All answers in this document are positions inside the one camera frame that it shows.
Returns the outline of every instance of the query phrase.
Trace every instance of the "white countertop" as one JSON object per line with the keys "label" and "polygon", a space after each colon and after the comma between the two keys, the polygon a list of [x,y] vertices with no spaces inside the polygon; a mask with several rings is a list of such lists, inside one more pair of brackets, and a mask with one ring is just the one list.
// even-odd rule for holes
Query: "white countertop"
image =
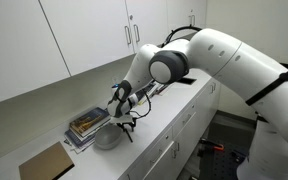
{"label": "white countertop", "polygon": [[[0,158],[0,180],[20,179],[18,166],[58,141],[62,143],[75,164],[75,167],[60,179],[118,179],[143,157],[148,147],[152,147],[168,127],[171,127],[178,114],[211,79],[206,73],[195,69],[190,70],[186,77],[197,80],[192,85],[174,83],[163,96],[156,95],[151,99],[150,114],[137,120],[134,132],[129,131],[133,143],[123,133],[120,144],[114,149],[101,150],[92,145],[84,152],[76,154],[70,151],[70,146],[63,143],[64,132],[68,129],[69,122],[63,123]],[[140,114],[146,113],[148,103],[137,106],[135,110]]]}

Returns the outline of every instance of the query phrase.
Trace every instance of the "white cabinet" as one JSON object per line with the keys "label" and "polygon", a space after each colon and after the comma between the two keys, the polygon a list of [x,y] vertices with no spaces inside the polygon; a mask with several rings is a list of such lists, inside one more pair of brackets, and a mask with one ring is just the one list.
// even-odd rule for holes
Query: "white cabinet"
{"label": "white cabinet", "polygon": [[174,141],[176,144],[176,158],[174,172],[176,172],[176,177],[181,172],[188,158],[191,156],[194,147],[197,145],[198,140],[198,120],[196,119],[196,113],[187,120],[184,128],[175,137]]}
{"label": "white cabinet", "polygon": [[152,169],[146,174],[144,179],[146,180],[159,180],[159,179],[175,179],[176,172],[173,171],[175,166],[174,159],[174,141],[169,144],[165,152],[157,160]]}
{"label": "white cabinet", "polygon": [[[214,79],[205,85],[172,124],[172,141],[161,138],[131,170],[130,180],[176,179],[217,110],[219,90]],[[167,148],[157,148],[161,142]]]}
{"label": "white cabinet", "polygon": [[0,101],[67,77],[39,2],[0,0]]}
{"label": "white cabinet", "polygon": [[144,155],[140,163],[133,167],[133,170],[129,173],[130,179],[143,179],[146,174],[156,166],[157,162],[164,156],[166,151],[169,151],[171,143],[172,128],[169,128],[148,153]]}
{"label": "white cabinet", "polygon": [[[205,28],[206,0],[167,0],[168,31],[182,26]],[[176,33],[173,38],[179,38],[195,31],[184,30]]]}
{"label": "white cabinet", "polygon": [[124,0],[41,0],[72,75],[133,53]]}
{"label": "white cabinet", "polygon": [[202,136],[214,114],[218,109],[220,94],[220,83],[212,79],[205,87],[205,90],[196,100],[196,116],[199,121],[198,136]]}
{"label": "white cabinet", "polygon": [[166,0],[126,0],[135,52],[144,44],[162,44],[167,35]]}
{"label": "white cabinet", "polygon": [[166,0],[41,0],[72,75],[167,36]]}

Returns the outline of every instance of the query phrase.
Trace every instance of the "drawer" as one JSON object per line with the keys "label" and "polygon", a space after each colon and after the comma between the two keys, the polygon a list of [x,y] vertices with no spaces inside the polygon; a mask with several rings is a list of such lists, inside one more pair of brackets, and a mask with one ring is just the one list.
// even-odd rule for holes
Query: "drawer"
{"label": "drawer", "polygon": [[143,179],[149,170],[156,164],[168,145],[172,142],[172,127],[158,140],[158,142],[144,155],[129,174],[131,180]]}
{"label": "drawer", "polygon": [[173,138],[185,127],[187,122],[191,119],[196,112],[196,101],[194,100],[184,111],[184,113],[173,124]]}

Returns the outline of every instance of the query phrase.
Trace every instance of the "book cover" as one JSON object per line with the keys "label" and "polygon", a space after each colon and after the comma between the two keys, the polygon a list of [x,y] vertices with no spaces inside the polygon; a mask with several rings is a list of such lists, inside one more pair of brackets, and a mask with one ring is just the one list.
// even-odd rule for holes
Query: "book cover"
{"label": "book cover", "polygon": [[77,132],[81,137],[87,136],[101,124],[100,121],[109,118],[109,113],[99,107],[92,109],[80,118],[70,123],[70,128]]}
{"label": "book cover", "polygon": [[84,141],[89,135],[96,133],[99,129],[101,129],[103,126],[110,123],[110,118],[107,117],[100,122],[96,123],[91,127],[85,134],[84,137],[82,137],[78,132],[76,132],[72,127],[70,127],[71,131],[78,137],[81,141]]}
{"label": "book cover", "polygon": [[68,138],[68,140],[73,143],[73,145],[77,148],[83,148],[86,144],[88,144],[90,141],[93,141],[95,138],[96,133],[92,133],[88,135],[84,140],[80,140],[74,132],[72,132],[71,129],[67,130],[65,132],[65,137]]}

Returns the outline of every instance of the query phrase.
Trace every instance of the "wall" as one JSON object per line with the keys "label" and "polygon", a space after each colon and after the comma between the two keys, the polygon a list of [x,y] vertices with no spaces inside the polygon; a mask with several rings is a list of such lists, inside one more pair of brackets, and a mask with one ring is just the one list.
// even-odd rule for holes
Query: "wall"
{"label": "wall", "polygon": [[[288,1],[208,0],[207,27],[230,34],[278,62],[288,63]],[[224,87],[219,109],[254,119],[254,110]]]}
{"label": "wall", "polygon": [[113,82],[124,78],[133,57],[0,102],[0,157],[106,102]]}

